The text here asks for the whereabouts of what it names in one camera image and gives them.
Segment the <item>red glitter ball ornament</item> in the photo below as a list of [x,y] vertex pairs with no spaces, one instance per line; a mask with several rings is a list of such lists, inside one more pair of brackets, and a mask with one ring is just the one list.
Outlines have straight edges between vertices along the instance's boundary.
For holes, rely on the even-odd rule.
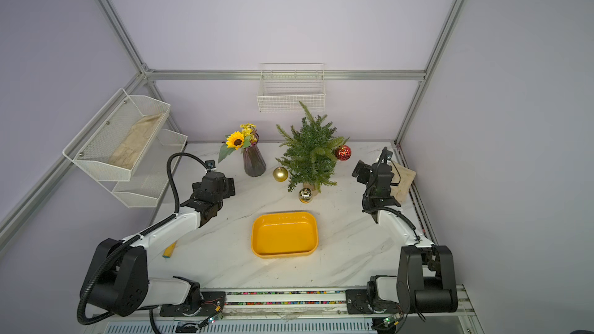
[[352,156],[352,150],[348,145],[342,145],[334,150],[334,155],[339,161],[347,161]]

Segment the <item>shiny silver-gold ball ornament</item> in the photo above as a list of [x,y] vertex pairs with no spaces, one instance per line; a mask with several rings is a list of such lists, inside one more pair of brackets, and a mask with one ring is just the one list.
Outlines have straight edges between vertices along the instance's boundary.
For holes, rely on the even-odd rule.
[[312,201],[313,192],[310,188],[302,188],[299,191],[299,200],[302,203],[310,203]]

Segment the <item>matte gold ball ornament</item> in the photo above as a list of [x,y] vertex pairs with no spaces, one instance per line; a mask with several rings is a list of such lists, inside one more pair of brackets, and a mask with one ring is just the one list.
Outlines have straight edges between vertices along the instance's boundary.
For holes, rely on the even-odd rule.
[[289,171],[282,166],[275,168],[272,174],[277,182],[285,182],[289,178]]

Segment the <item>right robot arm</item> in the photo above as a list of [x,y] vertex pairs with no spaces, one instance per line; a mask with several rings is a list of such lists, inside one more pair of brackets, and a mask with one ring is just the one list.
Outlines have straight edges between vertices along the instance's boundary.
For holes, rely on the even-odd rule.
[[373,164],[358,162],[352,176],[365,185],[362,213],[372,217],[401,246],[395,275],[370,277],[364,290],[348,289],[349,313],[416,314],[456,312],[459,306],[453,253],[422,236],[391,194],[392,152],[383,148]]

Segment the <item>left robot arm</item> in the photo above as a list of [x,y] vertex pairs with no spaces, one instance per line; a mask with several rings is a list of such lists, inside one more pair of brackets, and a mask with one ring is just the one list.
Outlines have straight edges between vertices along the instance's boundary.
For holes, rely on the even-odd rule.
[[201,308],[204,298],[198,282],[177,275],[149,275],[153,260],[217,215],[224,200],[235,195],[235,181],[209,171],[192,190],[184,202],[175,196],[173,213],[157,224],[122,240],[108,238],[97,246],[80,290],[79,323],[91,325],[153,306],[173,306],[185,314]]

